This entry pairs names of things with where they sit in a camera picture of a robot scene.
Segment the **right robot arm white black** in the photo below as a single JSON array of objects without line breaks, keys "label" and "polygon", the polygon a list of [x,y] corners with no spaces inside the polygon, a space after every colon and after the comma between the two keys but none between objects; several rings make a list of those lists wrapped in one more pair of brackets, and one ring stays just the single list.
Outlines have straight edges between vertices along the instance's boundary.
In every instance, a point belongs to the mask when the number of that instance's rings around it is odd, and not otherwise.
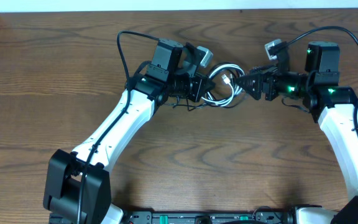
[{"label": "right robot arm white black", "polygon": [[237,78],[253,99],[277,96],[301,99],[328,138],[345,180],[348,203],[339,212],[316,205],[298,205],[285,212],[282,223],[358,223],[358,107],[354,90],[339,86],[340,49],[334,42],[308,44],[305,72],[289,70],[288,50],[277,39],[265,49],[275,65],[257,67]]}]

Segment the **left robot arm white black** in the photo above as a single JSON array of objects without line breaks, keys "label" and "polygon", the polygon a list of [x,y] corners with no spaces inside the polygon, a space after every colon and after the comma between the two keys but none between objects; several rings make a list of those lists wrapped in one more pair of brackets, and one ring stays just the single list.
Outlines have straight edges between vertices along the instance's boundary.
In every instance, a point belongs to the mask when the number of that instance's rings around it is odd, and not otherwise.
[{"label": "left robot arm white black", "polygon": [[198,73],[212,58],[205,47],[160,39],[153,59],[139,65],[99,128],[71,152],[59,149],[50,158],[44,208],[68,223],[120,223],[124,211],[112,204],[110,185],[120,154],[169,97],[198,102],[214,88]]}]

